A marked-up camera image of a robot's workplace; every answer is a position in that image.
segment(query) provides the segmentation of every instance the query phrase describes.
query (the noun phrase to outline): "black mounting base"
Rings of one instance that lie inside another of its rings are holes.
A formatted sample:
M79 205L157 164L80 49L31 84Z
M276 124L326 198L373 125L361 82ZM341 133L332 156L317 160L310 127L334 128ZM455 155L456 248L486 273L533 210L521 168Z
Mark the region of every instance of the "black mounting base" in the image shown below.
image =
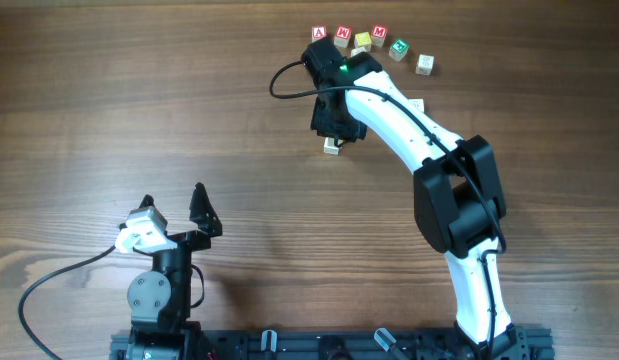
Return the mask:
M409 360L475 360L473 353L460 351L456 330L423 329L413 332L392 333L396 347ZM315 332L278 333L276 352L261 350L261 334L244 331L205 331L205 343L213 350L200 351L196 359L204 360L395 360L391 352L385 352L374 340L373 332ZM331 343L344 344L349 357L330 357L325 351L325 338L336 337ZM127 347L128 337L113 336L110 360L125 359L122 351ZM147 355L138 354L141 358ZM494 360L553 360L555 353L551 330L515 327L515 343Z

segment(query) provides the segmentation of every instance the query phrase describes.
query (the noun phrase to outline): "wooden table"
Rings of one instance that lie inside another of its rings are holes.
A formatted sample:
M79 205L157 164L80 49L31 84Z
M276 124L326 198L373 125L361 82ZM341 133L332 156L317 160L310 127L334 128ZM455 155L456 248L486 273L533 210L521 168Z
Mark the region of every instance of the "wooden table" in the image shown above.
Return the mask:
M28 285L110 246L146 193L171 231L191 229L198 181L225 229L195 255L203 328L451 326L447 267L398 157L373 133L326 155L313 98L267 92L312 25L376 23L411 45L400 63L373 52L403 93L495 150L514 321L552 328L559 359L619 359L619 1L34 3L0 9L1 359L44 358L17 320ZM311 88L301 69L277 86ZM60 356L102 359L149 267L116 252L60 276L28 320Z

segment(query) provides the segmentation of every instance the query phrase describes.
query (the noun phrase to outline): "wire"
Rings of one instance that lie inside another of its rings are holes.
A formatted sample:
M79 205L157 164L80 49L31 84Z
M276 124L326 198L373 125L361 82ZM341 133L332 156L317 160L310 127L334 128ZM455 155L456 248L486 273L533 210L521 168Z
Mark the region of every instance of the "wire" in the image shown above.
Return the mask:
M488 343L487 343L486 359L491 360L491 354L493 351L493 340L495 337L496 305L495 305L495 296L493 294L493 288L491 285L491 278L489 276L489 270L487 268L487 255L504 254L505 251L507 250L507 243L505 240L505 236L502 233L502 229L500 228L500 224L498 223L498 219L496 219L493 212L489 209L489 205L487 204L487 201L485 200L484 196L480 192L480 189L478 189L478 186L476 185L476 183L473 181L473 179L469 175L469 172L467 171L467 169L460 163L460 161L458 161L458 159L456 159L455 156L451 154L451 151L449 151L449 149L442 142L440 142L438 137L435 134L433 134L431 131L429 131L429 129L409 109L407 109L398 100L394 99L391 95L387 93L384 93L377 89L373 89L373 88L369 88L365 86L355 86L355 85L354 86L333 86L333 87L328 87L328 88L323 88L323 89L299 92L296 94L276 94L273 92L273 85L276 82L276 79L278 79L278 77L283 72L285 72L287 69L291 67L303 65L303 64L304 63L302 61L294 61L288 65L283 66L280 70L278 70L278 72L271 79L271 83L269 83L269 94L271 94L271 96L277 99L297 99L297 98L301 98L305 96L318 95L318 94L323 94L327 92L342 91L342 90L364 91L364 92L368 92L374 95L378 95L383 99L383 101L389 101L391 104L393 104L398 109L400 109L405 115L407 115L420 128L420 130L422 130L424 135L427 136L432 143L436 144L436 146L440 150L442 150L442 152L445 153L445 155L447 156L447 159L451 162L453 167L460 173L460 175L465 178L465 181L467 182L467 184L469 184L469 187L471 188L472 192L476 195L476 198L478 199L478 201L484 208L485 212L487 213L487 216L489 217L489 220L492 224L492 230L494 231L495 236L498 238L498 241L500 242L500 250L486 250L485 252L482 253L481 258L479 259L484 269L485 282L487 285L487 292L489 295L489 306L490 306L489 311L491 313L491 324L489 327L489 337L488 337Z
M195 309L198 306L200 306L200 304L202 304L203 301L205 301L205 278L204 276L202 276L202 270L200 270L199 267L197 267L194 264L191 264L191 268L194 269L198 273L198 276L200 276L200 282L202 283L202 295L200 295L200 299L198 299L198 301L196 301L190 306L191 309Z
M67 271L71 271L71 270L75 270L79 267L91 264L92 262L96 262L100 259L102 259L103 257L111 254L111 252L115 249L115 246L110 247L109 249L105 250L103 253L101 253L100 255L94 256L91 259L79 262L77 264L73 264L70 266L67 266L65 268L62 268L60 270L56 270L50 274L47 274L43 277L41 277L38 281L36 281L35 283L33 283L31 286L29 286L29 288L27 290L25 290L24 294L22 294L22 297L20 298L20 303L18 304L18 317L20 318L20 325L22 325L22 327L25 329L25 332L27 333L27 335L29 335L29 337L31 338L31 340L33 340L34 343L36 343L36 345L38 345L38 347L45 352L45 354L47 354L50 358L54 359L54 360L61 360L60 357L56 354L54 354L53 351L51 351L47 346L45 346L45 344L42 343L42 341L40 341L40 339L38 339L38 337L36 336L36 334L34 334L33 330L31 330L31 328L29 327L29 324L27 323L27 320L25 319L25 301L27 300L27 297L31 294L32 291L34 291L38 286L42 285L43 283L45 283L47 280L52 279L60 274L64 274Z

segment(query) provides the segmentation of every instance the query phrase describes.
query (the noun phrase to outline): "cube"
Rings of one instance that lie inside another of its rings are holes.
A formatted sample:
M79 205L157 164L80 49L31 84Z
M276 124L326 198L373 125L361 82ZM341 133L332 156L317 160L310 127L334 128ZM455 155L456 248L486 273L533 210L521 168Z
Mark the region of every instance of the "cube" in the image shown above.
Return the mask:
M327 37L326 26L319 25L311 28L311 42L316 42L325 37Z
M407 51L409 50L409 44L404 42L402 39L396 40L391 48L389 49L389 56L396 61L402 60L402 58L407 55Z
M336 30L336 35L333 37L333 44L338 47L347 48L347 46L349 46L349 39L351 39L351 29L339 26L338 30Z
M409 102L413 104L416 109L418 109L421 113L425 112L425 101L422 99L409 99Z
M360 54L361 52L366 52L365 48L353 48L353 49L351 49L351 56L350 57L354 57L354 56Z
M416 66L416 74L429 75L433 69L433 56L420 55L418 57L418 66Z
M365 48L365 51L371 50L371 36L369 32L363 32L356 34L356 38L353 41L355 47Z
M374 25L371 31L371 43L375 46L382 47L387 38L387 28L380 25Z
M334 138L325 138L325 153L331 155L338 155L338 153L340 152L340 148L336 147L334 141ZM342 145L342 143L342 140L338 140L338 144Z

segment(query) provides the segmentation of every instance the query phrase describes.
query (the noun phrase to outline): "white arm segment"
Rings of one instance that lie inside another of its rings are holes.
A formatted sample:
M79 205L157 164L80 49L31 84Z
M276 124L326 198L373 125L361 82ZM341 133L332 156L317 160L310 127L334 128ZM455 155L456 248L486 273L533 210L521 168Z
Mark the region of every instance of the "white arm segment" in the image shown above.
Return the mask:
M427 115L409 102L391 82L386 72L370 72L354 82L355 85L378 89L391 95L425 125L429 131L438 136L449 150L457 147L456 141L462 138L445 130ZM359 121L370 127L387 145L400 156L400 159L413 173L422 166L426 158L438 159L444 155L436 145L430 144L429 138L400 109L388 101L382 101L378 95L348 90L346 92L347 109Z
M386 72L371 72L354 82L355 85L378 89L391 95L420 120L429 131L438 136L440 141L451 151L457 147L456 141L461 137L445 130L420 112L398 91ZM370 127L407 165L413 173L422 166L426 158L438 159L444 155L435 145L429 145L420 128L400 109L382 98L363 91L346 92L349 113ZM458 259L447 252L445 258L451 272L451 280L458 301L456 320L460 328L476 344L487 340L491 313L489 312L489 293L482 264L478 261L485 250L495 249L498 242L486 239L469 250L469 256ZM494 337L505 331L511 323L511 317L504 308L495 255L487 257L489 276L496 304L496 330Z
M495 250L498 241L486 239L469 250L469 256L458 259L450 252L445 253L453 289L458 301L458 313L456 320L462 331L476 344L487 340L489 326L491 325L491 313L489 312L489 293L485 272L479 259L486 250ZM502 302L500 282L498 281L498 268L496 267L496 255L487 255L487 267L491 278L491 289L496 305L496 330L494 337L502 334L509 324L511 316L507 313Z

